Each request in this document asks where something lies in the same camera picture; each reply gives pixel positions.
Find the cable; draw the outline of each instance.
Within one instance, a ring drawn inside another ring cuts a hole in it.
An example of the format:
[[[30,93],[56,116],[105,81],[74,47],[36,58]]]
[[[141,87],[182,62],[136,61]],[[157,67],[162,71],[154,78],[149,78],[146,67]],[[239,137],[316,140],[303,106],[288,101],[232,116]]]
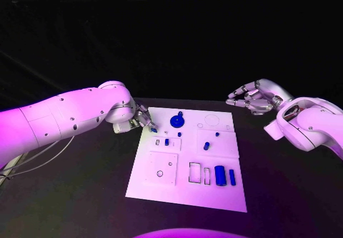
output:
[[[7,176],[3,175],[3,177],[0,177],[0,179],[6,179],[7,177],[13,177],[13,176],[16,176],[16,175],[19,175],[19,174],[23,174],[23,173],[26,173],[26,172],[29,172],[29,171],[33,171],[35,169],[38,169],[39,167],[42,167],[43,165],[46,165],[46,164],[61,155],[61,153],[64,152],[64,150],[65,150],[66,147],[69,146],[69,143],[72,142],[74,137],[72,137],[72,139],[69,140],[69,142],[68,142],[65,148],[62,149],[62,151],[61,151],[61,152],[52,157],[52,159],[48,160],[42,165],[39,165],[38,167],[35,167],[35,168],[32,168],[32,169],[29,169],[29,170],[26,170],[26,171],[23,171],[23,172],[16,173],[16,174],[12,174],[12,175],[7,175]]]
[[[42,155],[56,145],[58,142],[59,142],[59,140],[48,148],[45,148],[35,156],[32,156],[26,161],[23,161],[23,163],[20,165],[9,167],[7,169],[2,170],[0,173],[7,171],[7,170],[12,170],[12,169],[17,168],[25,163],[28,163],[30,160],[33,160],[39,155]]]

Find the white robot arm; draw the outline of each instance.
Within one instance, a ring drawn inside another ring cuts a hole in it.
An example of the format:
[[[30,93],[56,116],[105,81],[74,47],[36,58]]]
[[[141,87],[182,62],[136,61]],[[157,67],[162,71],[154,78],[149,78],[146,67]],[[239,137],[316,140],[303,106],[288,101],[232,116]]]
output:
[[[0,112],[0,165],[38,147],[94,129],[104,120],[113,123],[115,133],[146,125],[157,132],[146,107],[136,104],[118,81]]]
[[[245,100],[232,99],[245,93]],[[294,99],[273,81],[261,79],[229,94],[226,104],[247,107],[254,115],[275,109],[277,119],[264,127],[274,140],[286,137],[301,150],[326,145],[343,159],[343,110],[320,98]]]

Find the black table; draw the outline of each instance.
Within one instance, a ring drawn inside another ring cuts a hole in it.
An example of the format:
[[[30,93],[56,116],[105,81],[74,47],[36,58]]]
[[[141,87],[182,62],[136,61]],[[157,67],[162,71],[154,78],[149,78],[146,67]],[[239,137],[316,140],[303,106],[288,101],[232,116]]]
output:
[[[141,129],[113,125],[78,135],[45,167],[2,186],[0,235],[6,238],[127,238],[169,228],[203,228],[252,238],[343,237],[343,162],[320,147],[300,151],[225,102],[141,99],[151,107],[232,112],[248,213],[126,198]],[[69,139],[17,171],[46,161]],[[32,151],[35,155],[42,148]]]

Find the blue object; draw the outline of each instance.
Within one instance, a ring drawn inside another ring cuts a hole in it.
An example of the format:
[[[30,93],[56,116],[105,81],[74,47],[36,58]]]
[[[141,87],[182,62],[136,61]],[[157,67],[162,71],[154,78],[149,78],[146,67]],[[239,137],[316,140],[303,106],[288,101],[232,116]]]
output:
[[[216,185],[218,186],[226,186],[226,177],[225,177],[225,169],[224,166],[216,166],[215,167],[215,172],[216,172]]]
[[[205,150],[209,149],[209,142],[205,143],[203,149],[205,149]]]
[[[177,115],[170,118],[170,125],[175,128],[180,128],[183,124],[185,124],[185,119],[182,117],[182,112],[179,112]]]
[[[235,186],[237,185],[237,180],[235,180],[234,170],[229,170],[229,174],[231,174],[231,185]]]

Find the white board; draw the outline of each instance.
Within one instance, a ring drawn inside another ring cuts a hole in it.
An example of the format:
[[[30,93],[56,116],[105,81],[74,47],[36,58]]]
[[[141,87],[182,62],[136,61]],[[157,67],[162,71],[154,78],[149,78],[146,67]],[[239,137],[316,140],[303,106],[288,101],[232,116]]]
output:
[[[247,212],[232,114],[169,108],[149,108],[149,111],[159,133],[143,128],[126,196]],[[185,125],[173,128],[170,118],[179,112]],[[203,150],[205,142],[211,143],[208,150]],[[200,183],[189,182],[189,163],[200,164]],[[218,165],[225,167],[226,186],[216,185]],[[205,168],[209,168],[211,185],[205,185]],[[235,171],[235,186],[229,170]]]

